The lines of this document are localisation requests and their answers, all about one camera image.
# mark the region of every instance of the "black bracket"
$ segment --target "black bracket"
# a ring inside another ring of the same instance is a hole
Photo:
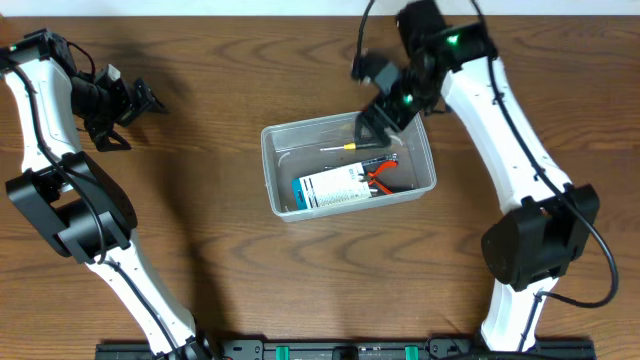
[[[565,197],[593,223],[600,202],[591,185],[569,188]],[[521,291],[547,277],[563,276],[584,250],[588,229],[552,197],[506,214],[482,237],[482,254],[491,273]]]
[[[427,341],[429,358],[446,359],[448,357],[477,353],[477,359],[482,359],[486,349],[478,346],[477,342],[465,337],[435,337]],[[538,340],[526,351],[529,354],[540,355],[549,359],[596,360],[596,350],[593,341],[588,339],[554,339]]]
[[[129,247],[131,231],[138,220],[124,191],[84,152],[64,155],[59,165],[93,204],[103,224],[107,249]],[[77,199],[57,208],[52,206],[66,186],[52,166],[37,172],[29,169],[6,182],[11,202],[58,254],[92,264],[100,244],[98,228],[87,205]]]
[[[49,30],[40,29],[24,36],[22,41],[10,47],[0,49],[0,58],[7,59],[7,64],[0,67],[0,72],[10,64],[23,64],[31,60],[54,59],[72,77],[77,73],[73,56],[67,40]]]
[[[370,51],[358,62],[360,71],[358,81],[370,81],[384,94],[391,91],[391,87],[400,79],[400,69],[386,57]]]
[[[109,65],[93,83],[83,74],[71,79],[73,114],[84,120],[91,141],[101,152],[131,150],[131,145],[115,132],[116,124],[127,127],[147,111],[168,113],[142,79],[132,87],[122,78],[112,78],[111,70]]]

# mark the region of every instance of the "green clip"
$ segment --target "green clip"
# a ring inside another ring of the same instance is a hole
[[[418,347],[417,346],[407,346],[404,348],[404,353],[406,355],[407,360],[419,360],[420,356],[418,355]]]
[[[289,347],[288,346],[277,346],[276,347],[276,360],[289,360]]]

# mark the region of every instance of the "clear plastic container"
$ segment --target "clear plastic container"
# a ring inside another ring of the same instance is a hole
[[[271,209],[286,222],[416,200],[436,185],[436,173],[420,115],[385,149],[320,151],[353,141],[357,112],[266,127],[262,131],[262,164]],[[298,210],[292,180],[379,156],[398,154],[398,167],[379,180],[405,191],[357,202]]]

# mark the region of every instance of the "pliers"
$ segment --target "pliers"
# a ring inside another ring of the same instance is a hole
[[[386,186],[384,186],[380,181],[378,181],[378,175],[387,169],[391,169],[398,166],[397,161],[385,161],[378,167],[375,172],[369,172],[367,175],[361,175],[360,181],[368,182],[369,186],[375,186],[380,191],[385,193],[385,195],[393,194],[393,191],[389,190]]]

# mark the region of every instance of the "table surface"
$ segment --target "table surface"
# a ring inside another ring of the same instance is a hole
[[[450,18],[452,23],[472,21]],[[438,185],[418,201],[285,224],[270,209],[260,131],[361,109],[351,82],[358,18],[12,18],[2,40],[49,27],[98,68],[143,77],[171,111],[118,132],[133,151],[84,148],[127,192],[142,247],[214,335],[269,339],[425,338],[472,333],[493,278],[480,237],[501,217],[493,184],[455,115],[424,120]],[[615,302],[549,301],[537,333],[591,336],[601,358],[640,357],[640,40],[633,17],[489,18],[532,126],[574,183],[601,199],[597,227],[621,273]],[[391,17],[365,47],[404,59]],[[76,53],[81,68],[88,62]],[[0,179],[20,174],[15,101],[0,87]],[[108,340],[143,340],[109,287],[57,256],[0,196],[0,354],[92,359]],[[596,300],[609,286],[595,241],[556,290]]]

